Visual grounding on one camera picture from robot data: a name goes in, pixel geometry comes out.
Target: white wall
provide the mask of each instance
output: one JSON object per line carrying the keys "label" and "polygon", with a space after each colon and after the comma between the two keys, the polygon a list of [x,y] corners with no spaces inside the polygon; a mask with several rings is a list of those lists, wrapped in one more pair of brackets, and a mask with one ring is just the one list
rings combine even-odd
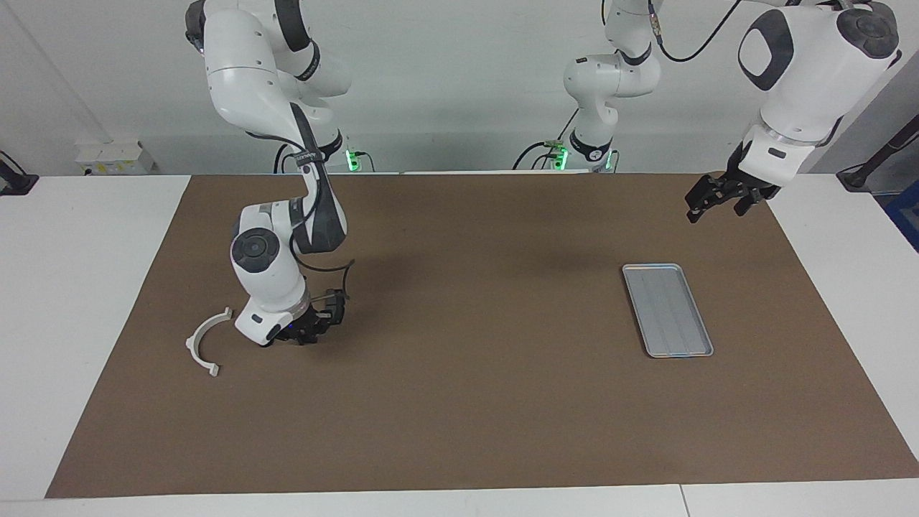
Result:
{"label": "white wall", "polygon": [[[906,63],[812,172],[834,173],[865,163],[919,115],[919,54]],[[919,180],[919,144],[892,156],[869,177],[872,192],[899,192]]]}
{"label": "white wall", "polygon": [[[241,135],[210,105],[203,63],[184,38],[190,0],[6,1],[106,131],[140,138],[164,172],[270,168],[273,144]],[[694,50],[730,3],[667,3],[671,52]],[[912,55],[915,2],[888,3]],[[574,109],[562,87],[565,65],[609,50],[599,7],[599,0],[307,3],[312,35],[355,70],[352,91],[332,99],[341,125],[388,170],[507,168],[527,144],[554,137]],[[765,9],[744,3],[700,58],[665,63],[658,91],[619,102],[621,170],[723,167],[762,102],[736,52]],[[0,60],[0,146],[39,173],[73,173],[72,143],[81,138],[74,117],[5,31]]]}

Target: metal tray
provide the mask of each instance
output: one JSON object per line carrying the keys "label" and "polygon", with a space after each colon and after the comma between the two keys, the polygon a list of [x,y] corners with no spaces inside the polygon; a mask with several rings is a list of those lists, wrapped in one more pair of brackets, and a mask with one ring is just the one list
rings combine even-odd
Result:
{"label": "metal tray", "polygon": [[708,357],[714,349],[676,264],[629,264],[622,275],[648,354],[655,358]]}

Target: brown paper surface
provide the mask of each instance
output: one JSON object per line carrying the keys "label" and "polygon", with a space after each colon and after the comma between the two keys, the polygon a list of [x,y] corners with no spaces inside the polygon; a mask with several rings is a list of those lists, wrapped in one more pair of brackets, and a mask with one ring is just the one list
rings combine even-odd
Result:
{"label": "brown paper surface", "polygon": [[[48,497],[919,477],[769,209],[689,224],[695,180],[333,177],[349,236],[306,259],[357,259],[344,325],[223,323],[211,378],[184,343],[245,304],[233,221],[304,187],[195,177]],[[645,355],[635,262],[684,268],[714,356]]]}

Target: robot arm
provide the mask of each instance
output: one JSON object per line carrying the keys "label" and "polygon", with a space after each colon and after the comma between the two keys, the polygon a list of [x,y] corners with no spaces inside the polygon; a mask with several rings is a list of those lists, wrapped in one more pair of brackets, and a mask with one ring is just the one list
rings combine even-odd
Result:
{"label": "robot arm", "polygon": [[768,92],[766,104],[727,172],[703,177],[687,194],[689,220],[734,198],[740,198],[738,215],[772,199],[829,143],[842,117],[899,58],[898,46],[896,18],[880,2],[764,13],[744,36],[738,58],[747,78]]}
{"label": "robot arm", "polygon": [[[663,3],[654,1],[655,7]],[[606,33],[616,51],[575,59],[565,69],[565,90],[578,105],[572,130],[564,135],[572,150],[569,168],[601,170],[619,118],[610,103],[650,94],[661,79],[661,64],[652,53],[648,0],[612,0],[611,4]]]}
{"label": "robot arm", "polygon": [[329,293],[325,310],[316,311],[293,253],[334,251],[347,234],[324,164],[342,136],[321,98],[344,94],[350,76],[340,62],[320,64],[299,0],[198,0],[186,22],[189,41],[204,54],[214,108],[255,138],[293,146],[308,191],[243,209],[231,260],[250,299],[235,325],[261,346],[315,342],[341,322],[345,297]]}

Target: white table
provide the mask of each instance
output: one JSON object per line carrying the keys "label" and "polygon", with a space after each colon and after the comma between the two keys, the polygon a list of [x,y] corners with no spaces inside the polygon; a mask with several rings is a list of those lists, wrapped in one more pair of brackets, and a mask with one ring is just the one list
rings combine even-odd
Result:
{"label": "white table", "polygon": [[[41,500],[187,182],[43,178],[0,199],[0,514],[919,515],[917,479]],[[770,204],[919,454],[919,255],[870,196],[831,176],[796,178]]]}

